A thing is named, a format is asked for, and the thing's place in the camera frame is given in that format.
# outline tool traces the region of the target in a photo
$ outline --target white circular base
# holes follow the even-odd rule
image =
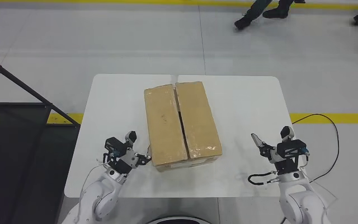
[[[195,221],[197,223],[195,224],[210,224],[204,220],[200,220],[198,218],[191,218],[191,217],[180,217],[180,216],[176,216],[176,217],[167,217],[167,218],[161,218],[161,219],[158,219],[158,220],[155,220],[155,221],[152,221],[148,224],[166,224],[165,221],[171,221],[171,220],[183,220],[183,224],[186,224],[185,220],[188,220],[188,221]]]

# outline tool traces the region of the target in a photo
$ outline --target metal frame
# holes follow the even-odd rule
[[[32,96],[34,96],[35,98],[37,98],[38,100],[41,101],[41,102],[0,102],[0,106],[27,106],[27,107],[29,107],[29,106],[30,107],[31,106],[44,106],[45,107],[45,116],[43,118],[41,118],[42,121],[40,124],[40,126],[42,126],[42,128],[40,128],[39,131],[36,133],[36,136],[32,142],[32,145],[29,148],[29,150],[30,150],[29,158],[27,158],[25,167],[31,167],[32,163],[34,161],[35,155],[36,155],[36,150],[37,150],[40,140],[41,140],[41,136],[44,132],[45,126],[47,124],[47,120],[48,120],[49,115],[52,110],[56,111],[58,114],[60,114],[61,116],[63,116],[64,118],[66,118],[68,121],[70,121],[72,123],[72,124],[67,124],[67,125],[74,125],[76,128],[78,128],[78,130],[81,127],[81,125],[78,122],[76,122],[74,119],[72,119],[70,116],[68,116],[65,112],[63,112],[58,107],[53,105],[46,98],[44,98],[39,93],[37,93],[35,90],[33,90],[31,87],[29,87],[27,84],[25,84],[24,82],[19,80],[17,77],[15,77],[13,74],[11,74],[8,70],[4,69],[1,65],[0,65],[0,74],[3,74],[6,78],[11,80],[13,83],[20,86],[26,92],[28,92],[29,94],[31,94]],[[18,207],[18,203],[19,203],[19,198],[22,195],[23,187],[24,187],[25,181],[27,180],[27,177],[29,175],[29,171],[30,171],[30,169],[26,169],[21,174],[20,184],[18,184],[18,186],[16,186],[16,188],[17,188],[16,189],[16,192],[17,192],[16,198],[15,198],[14,204],[12,205],[12,207],[10,209],[9,215],[6,217],[5,223],[10,223],[15,215],[16,208]]]
[[[50,101],[48,101],[46,98],[44,98],[43,96],[41,96],[39,93],[37,93],[35,90],[33,90],[30,86],[28,86],[27,84],[25,84],[24,82],[22,82],[21,80],[19,80],[16,76],[14,76],[13,74],[11,74],[8,70],[4,69],[2,66],[0,66],[0,73],[3,74],[6,78],[8,78],[9,80],[11,80],[13,83],[15,83],[16,85],[20,86],[22,89],[24,89],[26,92],[28,92],[29,94],[31,94],[32,96],[34,96],[35,98],[37,98],[38,100],[40,100],[41,102],[43,102],[47,108],[49,108],[50,110],[54,110],[57,113],[59,113],[61,116],[63,116],[64,118],[66,118],[69,122],[71,122],[72,124],[74,124],[76,127],[80,127],[81,125],[75,121],[74,119],[72,119],[70,116],[68,116],[65,112],[63,112],[62,110],[60,110],[57,106],[53,105]]]

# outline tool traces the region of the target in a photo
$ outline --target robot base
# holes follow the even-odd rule
[[[204,220],[200,220],[198,218],[176,216],[176,217],[160,218],[148,224],[210,224],[210,223]]]

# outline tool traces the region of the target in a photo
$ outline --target black cable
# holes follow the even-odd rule
[[[315,115],[317,115],[317,116],[323,116],[323,117],[327,118],[327,119],[333,124],[333,126],[335,127],[336,135],[337,135],[337,156],[336,156],[336,159],[335,159],[333,165],[331,166],[331,168],[329,168],[329,170],[328,170],[327,172],[325,172],[324,174],[322,174],[321,176],[318,176],[318,177],[314,178],[313,180],[311,180],[310,183],[312,183],[312,182],[315,181],[315,180],[318,180],[319,178],[321,178],[321,177],[323,177],[323,176],[326,176],[329,172],[331,172],[331,170],[332,170],[332,169],[334,168],[334,166],[336,165],[336,162],[337,162],[337,160],[338,160],[338,157],[340,156],[340,137],[339,137],[339,135],[338,135],[337,126],[336,126],[336,124],[333,122],[333,120],[332,120],[331,118],[329,118],[329,117],[327,117],[327,116],[325,116],[325,115],[323,115],[323,114],[310,114],[310,115],[305,116],[305,117],[303,117],[303,118],[301,118],[301,119],[299,119],[299,120],[296,120],[296,121],[293,122],[292,124],[295,124],[295,123],[297,123],[297,122],[300,122],[301,120],[304,120],[304,119],[306,119],[306,118],[309,118],[310,116],[315,116]],[[281,224],[283,224],[283,223],[285,222],[285,220],[286,220],[286,217],[282,220]]]
[[[253,184],[253,185],[264,185],[265,183],[264,182],[253,182],[252,180],[251,180],[251,178],[252,177],[254,177],[254,176],[267,176],[267,175],[270,175],[270,174],[272,174],[271,172],[267,172],[267,173],[265,173],[265,174],[252,174],[252,175],[250,175],[248,178],[247,178],[247,180],[251,183],[251,184]]]
[[[286,217],[282,220],[280,224],[284,224],[285,221],[286,221]]]

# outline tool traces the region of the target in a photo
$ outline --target black shoe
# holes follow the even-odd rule
[[[355,16],[352,21],[352,26],[358,26],[358,16]]]
[[[240,20],[236,21],[234,25],[236,26],[237,30],[243,30],[251,24],[252,20],[242,17]]]
[[[279,8],[274,8],[273,10],[267,10],[263,12],[262,16],[265,18],[286,18],[288,17],[288,12],[283,12]]]

